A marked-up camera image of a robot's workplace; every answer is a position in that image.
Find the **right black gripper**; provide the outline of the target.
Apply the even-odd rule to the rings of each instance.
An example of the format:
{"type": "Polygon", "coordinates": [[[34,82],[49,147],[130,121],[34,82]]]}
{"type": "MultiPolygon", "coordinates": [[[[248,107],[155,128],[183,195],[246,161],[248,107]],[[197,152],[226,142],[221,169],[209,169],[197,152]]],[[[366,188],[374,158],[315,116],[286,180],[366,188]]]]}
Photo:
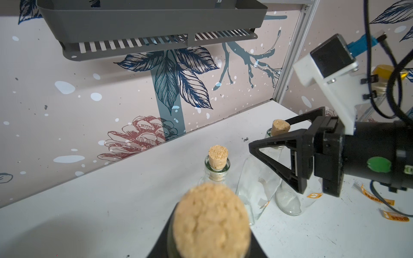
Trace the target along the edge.
{"type": "Polygon", "coordinates": [[[379,182],[389,191],[413,187],[413,128],[402,121],[357,122],[355,132],[346,135],[336,117],[325,117],[319,107],[289,118],[289,125],[315,122],[314,132],[299,129],[256,140],[250,153],[268,166],[299,194],[304,193],[313,171],[322,179],[322,191],[338,197],[344,175],[379,182]]]}

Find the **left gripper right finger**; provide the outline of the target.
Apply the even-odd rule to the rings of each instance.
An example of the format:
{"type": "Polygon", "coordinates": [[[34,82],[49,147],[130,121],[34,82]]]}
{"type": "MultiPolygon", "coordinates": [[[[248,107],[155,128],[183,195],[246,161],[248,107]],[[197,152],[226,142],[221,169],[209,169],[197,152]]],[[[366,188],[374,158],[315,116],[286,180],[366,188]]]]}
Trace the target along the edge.
{"type": "Polygon", "coordinates": [[[248,253],[248,258],[267,258],[267,255],[262,250],[253,232],[251,232],[251,244],[248,253]]]}

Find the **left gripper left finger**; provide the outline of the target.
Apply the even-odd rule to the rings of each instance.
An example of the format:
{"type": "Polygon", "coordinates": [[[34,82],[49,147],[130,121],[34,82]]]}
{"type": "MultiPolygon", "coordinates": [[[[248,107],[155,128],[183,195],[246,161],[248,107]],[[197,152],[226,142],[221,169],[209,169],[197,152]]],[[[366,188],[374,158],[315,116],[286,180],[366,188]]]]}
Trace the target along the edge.
{"type": "Polygon", "coordinates": [[[174,212],[171,213],[166,225],[164,226],[157,242],[148,254],[147,258],[175,258],[176,245],[173,238],[174,212]]]}

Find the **orange peeled label strip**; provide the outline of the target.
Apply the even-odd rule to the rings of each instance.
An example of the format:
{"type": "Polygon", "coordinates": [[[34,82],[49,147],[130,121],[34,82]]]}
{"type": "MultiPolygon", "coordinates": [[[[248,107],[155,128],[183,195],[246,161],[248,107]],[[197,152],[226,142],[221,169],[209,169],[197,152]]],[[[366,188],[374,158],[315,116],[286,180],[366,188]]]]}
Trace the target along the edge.
{"type": "Polygon", "coordinates": [[[360,189],[361,189],[361,193],[362,193],[365,197],[367,197],[368,199],[370,199],[370,200],[372,200],[372,201],[375,201],[375,202],[377,202],[377,203],[382,203],[382,204],[387,203],[387,204],[390,205],[390,206],[394,206],[394,205],[395,205],[395,201],[394,201],[394,200],[389,200],[389,199],[386,199],[386,198],[383,198],[383,197],[378,197],[378,195],[375,195],[375,194],[369,192],[369,191],[365,188],[365,186],[364,186],[363,184],[361,185],[360,189]]]}
{"type": "Polygon", "coordinates": [[[409,222],[410,219],[406,216],[400,215],[394,212],[382,211],[383,216],[391,221],[399,221],[399,222],[409,222]]]}

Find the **square glass bottle with cork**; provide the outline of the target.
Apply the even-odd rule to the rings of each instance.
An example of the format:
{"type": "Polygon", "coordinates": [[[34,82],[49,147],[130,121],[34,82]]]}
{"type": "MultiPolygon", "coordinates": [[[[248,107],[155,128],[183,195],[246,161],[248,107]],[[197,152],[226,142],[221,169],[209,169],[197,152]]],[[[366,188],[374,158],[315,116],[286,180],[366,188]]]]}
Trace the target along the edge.
{"type": "MultiPolygon", "coordinates": [[[[199,184],[215,183],[226,185],[228,173],[231,168],[229,151],[226,147],[215,145],[209,149],[208,155],[204,160],[204,176],[199,180],[199,184]]],[[[246,207],[250,225],[254,225],[256,219],[253,212],[253,191],[257,177],[254,173],[254,157],[249,155],[239,174],[236,195],[243,201],[246,207]]]]}

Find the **square glass bottle cork stopper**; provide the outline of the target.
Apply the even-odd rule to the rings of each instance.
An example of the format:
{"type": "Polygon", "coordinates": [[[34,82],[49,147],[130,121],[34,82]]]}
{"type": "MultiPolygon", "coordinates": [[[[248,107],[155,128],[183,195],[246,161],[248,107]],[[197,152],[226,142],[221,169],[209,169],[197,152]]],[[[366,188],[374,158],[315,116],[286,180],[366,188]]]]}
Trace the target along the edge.
{"type": "MultiPolygon", "coordinates": [[[[289,130],[290,124],[288,122],[276,119],[273,121],[272,128],[267,130],[265,138],[284,134],[289,130]]],[[[279,161],[283,148],[283,146],[266,147],[259,151],[279,161]]],[[[280,183],[281,178],[268,166],[253,155],[248,156],[238,181],[236,195],[246,207],[250,225],[254,225],[260,218],[280,183]]]]}

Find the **round glass bottle cork stopper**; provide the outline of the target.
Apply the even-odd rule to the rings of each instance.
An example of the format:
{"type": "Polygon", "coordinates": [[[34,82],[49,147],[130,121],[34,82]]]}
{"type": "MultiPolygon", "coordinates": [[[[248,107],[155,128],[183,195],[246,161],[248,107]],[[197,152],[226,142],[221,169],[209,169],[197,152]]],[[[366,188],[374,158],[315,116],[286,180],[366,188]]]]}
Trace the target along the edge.
{"type": "Polygon", "coordinates": [[[225,185],[204,183],[177,204],[168,227],[170,258],[244,258],[251,244],[244,203],[225,185]]]}

